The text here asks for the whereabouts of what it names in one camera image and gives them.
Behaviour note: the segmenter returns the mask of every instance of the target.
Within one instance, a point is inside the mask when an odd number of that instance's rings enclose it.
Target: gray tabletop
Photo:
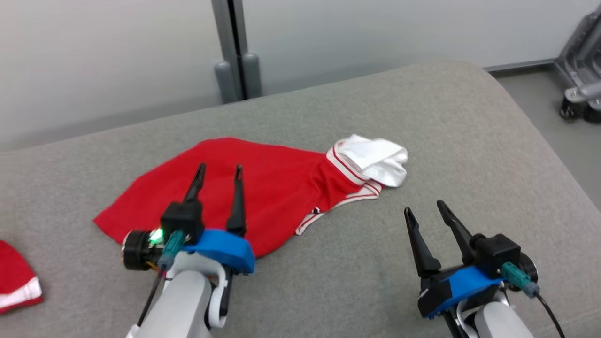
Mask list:
[[[2,336],[125,336],[153,274],[126,271],[119,245],[91,220],[140,174],[207,138],[326,151],[350,134],[406,147],[406,181],[333,210],[260,259],[234,282],[217,338],[448,337],[442,319],[419,316],[402,215],[410,206],[443,266],[459,264],[437,199],[472,233],[522,246],[567,336],[601,330],[601,214],[492,77],[439,63],[3,154],[0,235],[31,263],[45,302],[1,316]],[[538,302],[510,299],[536,337],[557,335]]]

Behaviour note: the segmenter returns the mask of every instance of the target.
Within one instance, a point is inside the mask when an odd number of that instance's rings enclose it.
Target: green light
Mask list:
[[[150,242],[156,244],[156,243],[160,243],[162,241],[163,241],[163,229],[161,229],[161,228],[154,229],[150,233]]]

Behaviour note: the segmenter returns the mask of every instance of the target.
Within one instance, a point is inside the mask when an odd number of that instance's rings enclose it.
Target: black cable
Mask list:
[[[566,338],[563,334],[563,330],[561,329],[560,323],[557,321],[557,318],[555,318],[555,315],[553,314],[553,311],[551,311],[549,304],[547,304],[547,302],[543,299],[543,297],[540,295],[540,293],[535,292],[534,295],[536,296],[536,298],[538,298],[538,300],[540,301],[540,304],[543,304],[543,306],[545,307],[545,310],[547,310],[547,312],[549,313],[549,317],[551,317],[553,324],[555,324],[555,328],[557,329],[557,332],[559,332],[560,337]]]
[[[152,290],[150,291],[150,295],[148,296],[148,300],[146,301],[146,305],[144,306],[144,310],[142,310],[142,314],[140,315],[140,319],[138,319],[138,327],[142,327],[142,323],[144,322],[144,318],[146,317],[146,313],[150,308],[150,304],[152,303],[152,299],[154,298],[154,294],[156,293],[156,289],[159,287],[160,280],[163,279],[163,273],[165,272],[165,265],[160,267],[159,273],[154,279],[154,284],[152,285]]]

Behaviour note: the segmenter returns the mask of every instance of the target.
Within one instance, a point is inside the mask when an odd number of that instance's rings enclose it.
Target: gray floor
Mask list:
[[[601,210],[601,125],[558,115],[565,85],[547,69],[495,75]]]

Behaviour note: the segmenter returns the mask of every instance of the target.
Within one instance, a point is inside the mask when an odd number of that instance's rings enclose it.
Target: red garment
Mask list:
[[[40,282],[29,264],[17,250],[0,241],[0,314],[42,301]]]
[[[204,162],[203,223],[225,229],[241,164],[245,238],[256,256],[264,256],[336,205],[379,195],[381,186],[351,169],[335,148],[323,154],[235,138],[206,140],[136,179],[94,222],[119,243],[131,230],[155,229],[169,203],[183,199]]]

